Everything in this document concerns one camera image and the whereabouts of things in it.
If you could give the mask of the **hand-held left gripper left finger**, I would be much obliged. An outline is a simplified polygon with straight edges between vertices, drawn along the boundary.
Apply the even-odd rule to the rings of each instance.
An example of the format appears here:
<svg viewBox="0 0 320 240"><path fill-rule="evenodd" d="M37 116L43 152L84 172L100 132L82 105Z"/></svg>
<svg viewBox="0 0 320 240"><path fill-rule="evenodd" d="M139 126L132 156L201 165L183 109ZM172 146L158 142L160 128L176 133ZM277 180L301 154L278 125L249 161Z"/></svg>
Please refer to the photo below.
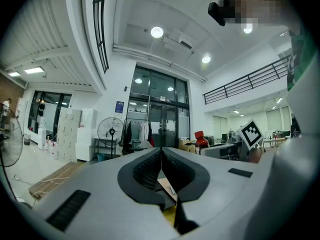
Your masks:
<svg viewBox="0 0 320 240"><path fill-rule="evenodd" d="M70 240L173 240L165 199L155 191L161 150L150 148L92 164L36 206Z"/></svg>

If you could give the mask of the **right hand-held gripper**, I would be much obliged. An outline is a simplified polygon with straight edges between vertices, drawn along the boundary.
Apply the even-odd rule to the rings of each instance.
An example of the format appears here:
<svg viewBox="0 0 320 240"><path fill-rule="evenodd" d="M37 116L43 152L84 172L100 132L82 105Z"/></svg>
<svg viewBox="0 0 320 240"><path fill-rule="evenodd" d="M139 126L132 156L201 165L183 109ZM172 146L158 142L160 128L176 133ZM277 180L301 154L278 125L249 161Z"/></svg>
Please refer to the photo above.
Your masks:
<svg viewBox="0 0 320 240"><path fill-rule="evenodd" d="M201 156L222 159L222 160L240 160L246 162L248 156L254 148L263 143L263 135L254 119L250 119L238 130L232 131L229 144L221 143L200 151Z"/></svg>

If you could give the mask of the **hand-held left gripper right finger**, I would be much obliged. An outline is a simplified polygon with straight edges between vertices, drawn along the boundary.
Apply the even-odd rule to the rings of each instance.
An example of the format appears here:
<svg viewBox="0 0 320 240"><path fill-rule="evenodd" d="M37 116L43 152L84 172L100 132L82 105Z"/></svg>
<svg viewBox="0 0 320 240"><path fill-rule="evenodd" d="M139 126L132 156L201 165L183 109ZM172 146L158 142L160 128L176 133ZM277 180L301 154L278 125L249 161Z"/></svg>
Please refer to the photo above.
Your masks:
<svg viewBox="0 0 320 240"><path fill-rule="evenodd" d="M253 215L271 173L273 154L259 163L163 148L161 167L177 193L175 225L161 240L258 240Z"/></svg>

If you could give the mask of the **red-capped dark bottle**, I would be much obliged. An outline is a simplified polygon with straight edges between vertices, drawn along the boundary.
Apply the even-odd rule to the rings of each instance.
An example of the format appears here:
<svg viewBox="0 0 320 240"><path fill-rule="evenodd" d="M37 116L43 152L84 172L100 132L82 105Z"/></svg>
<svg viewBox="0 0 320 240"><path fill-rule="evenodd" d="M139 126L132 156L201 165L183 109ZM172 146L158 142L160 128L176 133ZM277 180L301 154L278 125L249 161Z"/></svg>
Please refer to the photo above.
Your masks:
<svg viewBox="0 0 320 240"><path fill-rule="evenodd" d="M195 132L194 136L196 138L195 151L196 151L196 154L200 155L201 154L201 150L209 148L210 144L209 144L209 141L207 139L205 139L203 131Z"/></svg>

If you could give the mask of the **open brown cardboard box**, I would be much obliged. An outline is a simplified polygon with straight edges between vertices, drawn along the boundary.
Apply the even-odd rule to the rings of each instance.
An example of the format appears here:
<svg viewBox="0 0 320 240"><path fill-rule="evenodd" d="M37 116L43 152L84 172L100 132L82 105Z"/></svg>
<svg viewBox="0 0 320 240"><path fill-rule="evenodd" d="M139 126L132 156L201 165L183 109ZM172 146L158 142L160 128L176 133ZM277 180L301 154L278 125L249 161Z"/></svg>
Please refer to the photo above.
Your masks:
<svg viewBox="0 0 320 240"><path fill-rule="evenodd" d="M196 144L188 139L179 139L178 148L182 151L196 154Z"/></svg>

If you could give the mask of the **person's right hand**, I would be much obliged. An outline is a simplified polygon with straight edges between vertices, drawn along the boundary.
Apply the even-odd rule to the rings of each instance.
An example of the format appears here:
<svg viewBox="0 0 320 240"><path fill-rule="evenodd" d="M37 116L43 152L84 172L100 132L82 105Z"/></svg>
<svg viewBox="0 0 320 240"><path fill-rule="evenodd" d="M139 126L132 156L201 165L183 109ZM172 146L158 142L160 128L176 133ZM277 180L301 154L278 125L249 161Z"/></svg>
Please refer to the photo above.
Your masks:
<svg viewBox="0 0 320 240"><path fill-rule="evenodd" d="M262 152L260 148L252 148L248 156L248 162L258 164L261 156Z"/></svg>

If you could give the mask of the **wooden pallet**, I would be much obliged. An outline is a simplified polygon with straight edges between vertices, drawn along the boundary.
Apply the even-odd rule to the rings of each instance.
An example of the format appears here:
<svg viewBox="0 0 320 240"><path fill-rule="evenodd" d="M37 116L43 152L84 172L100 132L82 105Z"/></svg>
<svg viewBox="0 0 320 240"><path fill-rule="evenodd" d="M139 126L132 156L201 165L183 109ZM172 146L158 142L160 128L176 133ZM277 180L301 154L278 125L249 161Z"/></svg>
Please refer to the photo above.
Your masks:
<svg viewBox="0 0 320 240"><path fill-rule="evenodd" d="M84 165L85 162L83 161L69 162L65 164L58 170L54 171L50 175L30 186L28 188L29 194L35 200L42 199L54 188L62 185L65 181L67 181L78 171L80 171L84 167Z"/></svg>

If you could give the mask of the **black metal shelf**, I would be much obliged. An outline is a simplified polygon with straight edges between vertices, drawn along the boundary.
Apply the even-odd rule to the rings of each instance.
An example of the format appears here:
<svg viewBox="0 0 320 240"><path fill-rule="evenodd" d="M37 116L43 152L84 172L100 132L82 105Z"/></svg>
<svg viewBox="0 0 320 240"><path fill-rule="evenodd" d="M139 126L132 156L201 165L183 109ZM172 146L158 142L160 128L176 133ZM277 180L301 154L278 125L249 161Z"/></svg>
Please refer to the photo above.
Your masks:
<svg viewBox="0 0 320 240"><path fill-rule="evenodd" d="M97 154L105 154L105 161L115 159L121 156L119 145L116 140L112 139L94 139L94 157L97 159Z"/></svg>

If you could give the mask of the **stack of white boxes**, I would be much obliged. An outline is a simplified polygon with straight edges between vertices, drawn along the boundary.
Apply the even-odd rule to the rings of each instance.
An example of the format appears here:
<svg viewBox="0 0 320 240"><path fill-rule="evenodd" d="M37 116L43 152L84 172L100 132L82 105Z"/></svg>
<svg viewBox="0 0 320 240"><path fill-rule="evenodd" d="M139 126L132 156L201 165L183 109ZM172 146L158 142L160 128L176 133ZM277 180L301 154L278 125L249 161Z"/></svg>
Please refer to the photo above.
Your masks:
<svg viewBox="0 0 320 240"><path fill-rule="evenodd" d="M56 154L60 161L77 162L76 142L82 111L62 107L57 128Z"/></svg>
<svg viewBox="0 0 320 240"><path fill-rule="evenodd" d="M83 108L80 124L77 128L75 156L77 160L88 162L94 156L94 138L97 123L97 111L93 108Z"/></svg>

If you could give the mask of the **black hanging coat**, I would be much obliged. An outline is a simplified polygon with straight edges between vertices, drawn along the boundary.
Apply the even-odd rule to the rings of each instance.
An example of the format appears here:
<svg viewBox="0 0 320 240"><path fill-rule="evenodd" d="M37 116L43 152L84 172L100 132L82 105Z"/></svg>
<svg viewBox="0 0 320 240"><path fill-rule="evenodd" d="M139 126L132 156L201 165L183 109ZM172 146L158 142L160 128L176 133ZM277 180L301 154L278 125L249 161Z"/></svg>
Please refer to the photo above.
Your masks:
<svg viewBox="0 0 320 240"><path fill-rule="evenodd" d="M122 155L128 155L131 154L133 151L131 150L132 148L132 127L131 127L131 122L130 121L125 121L125 125L123 128L122 132Z"/></svg>

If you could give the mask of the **upright black standing fan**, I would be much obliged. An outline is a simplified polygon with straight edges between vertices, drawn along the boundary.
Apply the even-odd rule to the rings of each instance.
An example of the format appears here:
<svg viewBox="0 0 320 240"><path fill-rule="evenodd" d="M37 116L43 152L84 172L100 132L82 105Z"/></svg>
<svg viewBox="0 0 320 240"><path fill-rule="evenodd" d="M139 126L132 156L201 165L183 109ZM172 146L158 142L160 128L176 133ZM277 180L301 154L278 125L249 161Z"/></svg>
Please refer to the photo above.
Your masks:
<svg viewBox="0 0 320 240"><path fill-rule="evenodd" d="M97 127L97 137L101 140L116 140L118 146L123 144L124 123L115 117L103 119Z"/></svg>

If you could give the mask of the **black balcony railing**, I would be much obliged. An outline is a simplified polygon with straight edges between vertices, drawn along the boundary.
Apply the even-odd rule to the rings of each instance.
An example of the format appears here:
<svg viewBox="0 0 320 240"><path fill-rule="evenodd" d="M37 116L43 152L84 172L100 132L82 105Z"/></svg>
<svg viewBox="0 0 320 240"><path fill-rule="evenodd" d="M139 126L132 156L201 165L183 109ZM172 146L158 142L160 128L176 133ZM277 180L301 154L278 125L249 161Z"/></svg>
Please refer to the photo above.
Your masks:
<svg viewBox="0 0 320 240"><path fill-rule="evenodd" d="M98 50L99 59L103 73L109 69L109 62L106 52L105 32L104 32L104 8L105 0L93 0L93 24L95 40Z"/></svg>
<svg viewBox="0 0 320 240"><path fill-rule="evenodd" d="M287 76L289 62L290 56L284 56L260 69L208 91L202 95L204 104L208 105L228 99L276 80L280 80Z"/></svg>

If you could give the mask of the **white hanging coats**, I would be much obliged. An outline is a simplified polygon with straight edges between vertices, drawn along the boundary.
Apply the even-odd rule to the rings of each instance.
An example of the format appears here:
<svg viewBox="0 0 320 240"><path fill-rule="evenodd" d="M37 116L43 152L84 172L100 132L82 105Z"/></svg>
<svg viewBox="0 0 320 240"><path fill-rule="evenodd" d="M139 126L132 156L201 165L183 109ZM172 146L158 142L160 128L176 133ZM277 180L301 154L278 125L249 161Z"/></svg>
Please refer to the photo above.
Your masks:
<svg viewBox="0 0 320 240"><path fill-rule="evenodd" d="M149 141L150 135L150 125L147 121L143 121L140 125L140 132L139 132L139 141L142 143L144 141Z"/></svg>

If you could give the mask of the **group of white jugs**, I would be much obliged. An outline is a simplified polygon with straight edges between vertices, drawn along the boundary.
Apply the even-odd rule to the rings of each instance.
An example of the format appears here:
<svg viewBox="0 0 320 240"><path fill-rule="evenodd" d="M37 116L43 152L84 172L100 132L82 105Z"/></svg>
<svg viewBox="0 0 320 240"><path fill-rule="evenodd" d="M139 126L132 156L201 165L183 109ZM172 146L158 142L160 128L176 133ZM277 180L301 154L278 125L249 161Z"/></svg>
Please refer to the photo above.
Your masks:
<svg viewBox="0 0 320 240"><path fill-rule="evenodd" d="M47 139L44 144L44 151L48 156L56 158L57 156L57 142Z"/></svg>

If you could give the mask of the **black clothes rack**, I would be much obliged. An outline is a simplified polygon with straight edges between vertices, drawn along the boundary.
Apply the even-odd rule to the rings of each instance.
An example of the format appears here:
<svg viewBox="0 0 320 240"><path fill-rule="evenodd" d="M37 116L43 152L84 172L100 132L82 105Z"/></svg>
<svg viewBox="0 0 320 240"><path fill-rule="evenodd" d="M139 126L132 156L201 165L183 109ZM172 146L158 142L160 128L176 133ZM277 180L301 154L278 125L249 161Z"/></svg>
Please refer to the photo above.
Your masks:
<svg viewBox="0 0 320 240"><path fill-rule="evenodd" d="M131 133L132 133L132 138L131 138L131 144L132 144L132 148L131 150L133 151L133 147L136 147L140 141L139 141L139 135L140 135L140 124L142 122L148 122L149 123L149 142L150 144L154 147L154 142L152 139L152 129L151 129L151 123L147 120L144 119L133 119L133 118L127 118L125 120L126 121L130 121L131 123Z"/></svg>

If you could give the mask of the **small white cabinet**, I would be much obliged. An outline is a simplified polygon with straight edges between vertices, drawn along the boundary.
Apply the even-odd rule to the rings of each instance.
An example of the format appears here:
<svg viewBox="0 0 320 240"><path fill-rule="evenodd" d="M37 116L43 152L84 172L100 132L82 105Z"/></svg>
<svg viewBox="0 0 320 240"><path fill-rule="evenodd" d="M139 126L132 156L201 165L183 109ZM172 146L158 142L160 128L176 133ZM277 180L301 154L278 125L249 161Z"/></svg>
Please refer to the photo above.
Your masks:
<svg viewBox="0 0 320 240"><path fill-rule="evenodd" d="M38 129L38 148L40 150L44 150L45 144L46 144L46 136L47 136L47 130L45 128L39 128Z"/></svg>

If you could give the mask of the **tilted black standing fan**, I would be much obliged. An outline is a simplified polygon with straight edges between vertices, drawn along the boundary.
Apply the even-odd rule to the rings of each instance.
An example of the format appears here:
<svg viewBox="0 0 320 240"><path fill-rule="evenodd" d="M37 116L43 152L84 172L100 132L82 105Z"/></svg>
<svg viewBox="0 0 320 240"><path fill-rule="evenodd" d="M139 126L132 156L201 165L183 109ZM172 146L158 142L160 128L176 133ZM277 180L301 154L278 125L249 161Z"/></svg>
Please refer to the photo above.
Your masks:
<svg viewBox="0 0 320 240"><path fill-rule="evenodd" d="M0 120L2 116L2 103L0 103ZM18 118L11 110L9 124L6 129L0 128L0 180L12 200L17 197L11 186L6 169L15 165L21 157L23 150L23 133Z"/></svg>

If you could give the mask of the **white ceiling air unit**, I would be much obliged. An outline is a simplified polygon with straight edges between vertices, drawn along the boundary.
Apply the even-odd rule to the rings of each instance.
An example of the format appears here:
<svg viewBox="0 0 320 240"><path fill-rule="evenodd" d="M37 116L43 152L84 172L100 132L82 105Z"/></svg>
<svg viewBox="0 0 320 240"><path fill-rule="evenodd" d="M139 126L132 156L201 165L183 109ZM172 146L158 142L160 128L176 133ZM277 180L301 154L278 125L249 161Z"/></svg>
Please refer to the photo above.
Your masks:
<svg viewBox="0 0 320 240"><path fill-rule="evenodd" d="M193 49L194 40L187 34L175 28L170 33L164 34L162 40L165 43L165 46L172 47L176 50L191 51Z"/></svg>

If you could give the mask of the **grey chair with black frame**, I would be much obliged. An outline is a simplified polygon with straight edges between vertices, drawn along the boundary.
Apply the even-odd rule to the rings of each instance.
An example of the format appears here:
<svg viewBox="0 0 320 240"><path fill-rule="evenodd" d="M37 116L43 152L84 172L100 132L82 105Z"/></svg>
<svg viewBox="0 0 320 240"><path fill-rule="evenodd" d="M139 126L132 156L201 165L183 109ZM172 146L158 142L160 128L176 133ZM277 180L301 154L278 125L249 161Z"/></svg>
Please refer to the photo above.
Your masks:
<svg viewBox="0 0 320 240"><path fill-rule="evenodd" d="M148 140L143 140L136 147L133 147L132 150L134 152L138 152L138 151L142 151L145 149L151 149L151 148L153 148L153 146L150 144L150 142Z"/></svg>

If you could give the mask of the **blue white wall poster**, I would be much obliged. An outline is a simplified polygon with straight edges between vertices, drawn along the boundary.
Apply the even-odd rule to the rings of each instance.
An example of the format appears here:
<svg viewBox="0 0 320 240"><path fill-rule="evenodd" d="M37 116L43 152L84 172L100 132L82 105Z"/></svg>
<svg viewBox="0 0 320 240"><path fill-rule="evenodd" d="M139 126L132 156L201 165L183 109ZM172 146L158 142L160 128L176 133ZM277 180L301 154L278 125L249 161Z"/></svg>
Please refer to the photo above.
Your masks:
<svg viewBox="0 0 320 240"><path fill-rule="evenodd" d="M123 118L123 112L124 112L124 105L125 103L123 101L117 101L115 105L115 111L114 111L114 117L118 119Z"/></svg>

